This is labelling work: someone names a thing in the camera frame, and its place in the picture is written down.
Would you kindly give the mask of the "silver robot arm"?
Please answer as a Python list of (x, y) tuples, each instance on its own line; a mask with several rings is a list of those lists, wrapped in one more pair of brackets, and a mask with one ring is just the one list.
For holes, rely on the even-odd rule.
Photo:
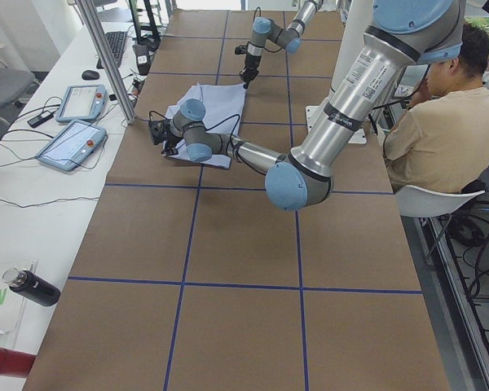
[(302, 34), (323, 3), (322, 0), (305, 1), (286, 29), (270, 18), (262, 16), (253, 18), (250, 39), (245, 45), (235, 48), (236, 55), (245, 55), (244, 68), (239, 73), (245, 89), (249, 88), (250, 82), (259, 74), (262, 51), (266, 48), (267, 41), (273, 42), (289, 54), (295, 53), (301, 45)]
[(333, 189), (332, 165), (378, 103), (394, 91), (395, 80), (411, 65), (433, 64), (460, 53), (465, 20), (462, 1), (354, 1), (346, 31), (363, 40), (342, 79), (317, 107), (303, 143), (288, 154), (272, 151), (234, 134), (209, 132), (205, 105), (189, 99), (170, 119), (149, 128), (167, 156), (183, 143), (194, 163), (224, 155), (264, 174), (270, 202), (299, 210), (326, 200)]

